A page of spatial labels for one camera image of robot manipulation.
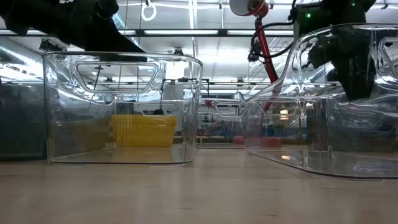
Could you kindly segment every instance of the ceiling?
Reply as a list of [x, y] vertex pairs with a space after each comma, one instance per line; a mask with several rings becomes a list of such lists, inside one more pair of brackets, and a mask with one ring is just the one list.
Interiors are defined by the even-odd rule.
[[[292, 0], [273, 0], [274, 7], [270, 10], [263, 23], [285, 22], [290, 12]], [[311, 0], [297, 1], [297, 4], [315, 2]], [[368, 22], [394, 23], [398, 21], [398, 7], [392, 5], [398, 1], [387, 1], [390, 6], [380, 9], [379, 5], [367, 13]], [[235, 16], [229, 8], [229, 0], [152, 0], [156, 7], [156, 15], [150, 21], [141, 16], [142, 5], [145, 1], [122, 0], [116, 17], [121, 22], [120, 28], [126, 29], [254, 29], [254, 17]], [[153, 10], [145, 9], [146, 17], [150, 17]], [[0, 19], [0, 29], [5, 29]], [[39, 45], [42, 38], [48, 37], [0, 37], [0, 47], [12, 44], [14, 51], [28, 58], [38, 58], [40, 62]], [[59, 40], [51, 41], [63, 45]], [[203, 62], [203, 78], [217, 82], [236, 81], [244, 78], [246, 82], [268, 82], [267, 74], [260, 63], [251, 64], [247, 61], [250, 49], [250, 37], [135, 37], [141, 48], [146, 52], [170, 54], [175, 48], [182, 48], [187, 55], [197, 57]], [[267, 38], [271, 52], [279, 52], [288, 46], [293, 39], [290, 37]], [[287, 53], [274, 58], [273, 63], [277, 73], [284, 69]], [[15, 80], [38, 80], [38, 77], [27, 74], [15, 75]]]

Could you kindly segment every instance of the red metal pole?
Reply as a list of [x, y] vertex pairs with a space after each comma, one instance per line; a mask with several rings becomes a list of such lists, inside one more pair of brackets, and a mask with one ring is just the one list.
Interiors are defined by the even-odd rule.
[[[257, 22], [256, 22], [256, 31], [257, 31], [257, 38], [259, 39], [262, 54], [264, 56], [267, 56], [267, 55], [270, 56], [271, 53], [269, 52], [266, 35], [265, 35], [264, 31], [262, 30], [261, 20], [257, 20]], [[263, 64], [264, 64], [264, 68], [267, 71], [269, 80], [271, 81], [271, 83], [274, 83], [278, 79], [278, 76], [277, 76], [275, 70], [273, 69], [272, 59], [267, 58], [267, 57], [264, 58]]]

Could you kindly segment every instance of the bin handle cutout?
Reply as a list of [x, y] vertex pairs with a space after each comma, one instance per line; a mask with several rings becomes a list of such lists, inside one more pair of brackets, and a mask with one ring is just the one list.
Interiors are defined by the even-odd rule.
[[[79, 72], [78, 67], [80, 65], [137, 65], [137, 66], [151, 66], [155, 69], [154, 74], [151, 76], [150, 80], [148, 81], [147, 85], [143, 90], [139, 91], [132, 91], [132, 90], [91, 90], [87, 87], [86, 83], [84, 82], [83, 78], [81, 77], [81, 74]], [[76, 62], [73, 66], [73, 71], [76, 73], [76, 77], [78, 81], [80, 82], [81, 87], [89, 92], [89, 93], [145, 93], [148, 91], [148, 88], [152, 86], [155, 77], [159, 73], [159, 67], [155, 63], [148, 63], [148, 62], [85, 62], [85, 61], [79, 61]]]
[[218, 109], [218, 105], [236, 105], [236, 106], [242, 106], [240, 103], [215, 103], [215, 108], [217, 110], [217, 113], [219, 114], [220, 117], [222, 118], [241, 118], [240, 116], [225, 116], [221, 114], [221, 111]]
[[[138, 108], [140, 110], [140, 112], [142, 113], [142, 115], [144, 116], [172, 116], [174, 109], [175, 109], [175, 105], [172, 103], [141, 103], [141, 104], [137, 104]], [[141, 105], [156, 105], [156, 107], [160, 108], [160, 106], [164, 107], [164, 106], [173, 106], [173, 110], [170, 114], [145, 114], [144, 110], [141, 108]]]
[[394, 74], [395, 78], [398, 77], [398, 73], [396, 71], [396, 68], [394, 66], [394, 63], [392, 63], [390, 56], [388, 55], [386, 48], [384, 47], [387, 42], [397, 42], [398, 43], [398, 38], [397, 37], [385, 37], [382, 39], [379, 43], [378, 48], [381, 49], [381, 54], [382, 56], [387, 60], [388, 66], [390, 66], [391, 72]]
[[298, 101], [297, 100], [294, 100], [294, 101], [289, 101], [289, 100], [285, 100], [285, 101], [283, 101], [283, 100], [280, 100], [280, 101], [278, 101], [278, 100], [261, 100], [261, 101], [259, 101], [257, 103], [258, 103], [258, 106], [260, 107], [260, 110], [262, 111], [262, 113], [263, 113], [263, 115], [265, 117], [281, 117], [281, 116], [291, 117], [291, 116], [294, 116], [296, 114], [296, 112], [297, 112], [297, 106], [294, 108], [293, 112], [291, 112], [291, 113], [289, 113], [289, 111], [286, 110], [287, 111], [286, 113], [282, 113], [282, 111], [281, 111], [281, 114], [267, 114], [266, 111], [264, 110], [264, 103], [272, 103], [272, 105], [278, 104], [278, 103], [295, 103], [296, 105], [298, 105]]

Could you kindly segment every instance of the black cable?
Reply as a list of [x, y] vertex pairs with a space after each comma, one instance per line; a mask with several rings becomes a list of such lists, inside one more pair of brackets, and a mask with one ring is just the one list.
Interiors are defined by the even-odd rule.
[[100, 77], [100, 71], [102, 70], [101, 66], [98, 66], [97, 78], [95, 79], [94, 90], [97, 87], [98, 78]]
[[263, 31], [264, 29], [266, 29], [266, 28], [268, 28], [268, 27], [272, 27], [272, 26], [291, 26], [291, 25], [294, 24], [294, 22], [295, 22], [295, 21], [291, 21], [291, 22], [273, 22], [273, 23], [264, 25], [264, 26], [262, 27], [262, 30], [261, 30], [261, 29], [256, 30], [256, 32], [254, 33], [253, 37], [251, 38], [251, 46], [252, 46], [252, 51], [254, 52], [254, 54], [255, 54], [255, 55], [258, 55], [258, 56], [260, 56], [260, 57], [263, 57], [263, 58], [274, 58], [274, 57], [281, 56], [282, 54], [284, 54], [284, 53], [286, 53], [287, 51], [289, 51], [290, 48], [293, 46], [293, 43], [294, 43], [294, 42], [290, 43], [289, 46], [287, 46], [287, 47], [286, 47], [284, 50], [282, 50], [281, 52], [278, 52], [278, 53], [276, 53], [276, 54], [274, 54], [274, 55], [266, 55], [266, 56], [265, 56], [265, 55], [261, 54], [259, 51], [257, 51], [257, 49], [254, 47], [254, 41], [255, 41], [255, 39], [256, 39], [256, 37], [257, 37], [257, 34], [258, 34], [260, 31]]
[[294, 55], [293, 59], [292, 59], [292, 65], [291, 65], [292, 71], [297, 71], [297, 68], [294, 67], [294, 60], [296, 59], [296, 57], [297, 57], [297, 55]]

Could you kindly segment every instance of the white ring hook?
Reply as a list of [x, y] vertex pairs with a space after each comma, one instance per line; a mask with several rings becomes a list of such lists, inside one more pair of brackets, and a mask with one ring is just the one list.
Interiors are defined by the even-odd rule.
[[[153, 20], [153, 19], [155, 19], [155, 16], [156, 16], [156, 6], [155, 5], [153, 5], [153, 4], [151, 4], [150, 3], [150, 1], [148, 1], [148, 5], [146, 6], [143, 6], [142, 8], [141, 8], [141, 17], [142, 17], [142, 19], [143, 20], [145, 20], [145, 21], [151, 21], [151, 20]], [[144, 11], [145, 11], [145, 9], [147, 9], [147, 8], [152, 8], [152, 10], [153, 10], [153, 13], [152, 13], [152, 15], [150, 16], [150, 17], [146, 17], [145, 16], [145, 13], [144, 13]]]

